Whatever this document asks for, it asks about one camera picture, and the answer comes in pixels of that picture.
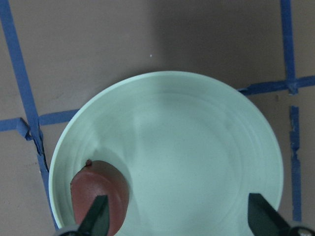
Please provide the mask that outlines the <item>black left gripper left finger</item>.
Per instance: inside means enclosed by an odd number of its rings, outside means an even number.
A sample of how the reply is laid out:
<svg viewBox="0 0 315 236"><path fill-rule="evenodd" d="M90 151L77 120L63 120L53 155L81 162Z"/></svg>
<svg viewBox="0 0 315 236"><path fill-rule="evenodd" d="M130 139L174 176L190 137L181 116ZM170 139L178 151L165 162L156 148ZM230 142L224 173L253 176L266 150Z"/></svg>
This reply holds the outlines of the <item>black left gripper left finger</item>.
<svg viewBox="0 0 315 236"><path fill-rule="evenodd" d="M79 236L106 236L109 232L109 203L106 195L97 196L79 226Z"/></svg>

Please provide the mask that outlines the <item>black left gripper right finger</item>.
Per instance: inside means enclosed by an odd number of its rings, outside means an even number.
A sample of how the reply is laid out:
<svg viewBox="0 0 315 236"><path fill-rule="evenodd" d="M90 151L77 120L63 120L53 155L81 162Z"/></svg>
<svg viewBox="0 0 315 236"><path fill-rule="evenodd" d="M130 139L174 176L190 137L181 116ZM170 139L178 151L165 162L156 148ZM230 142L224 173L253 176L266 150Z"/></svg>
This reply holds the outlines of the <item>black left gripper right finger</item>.
<svg viewBox="0 0 315 236"><path fill-rule="evenodd" d="M254 236L288 236L290 225L259 193L248 197L248 225Z"/></svg>

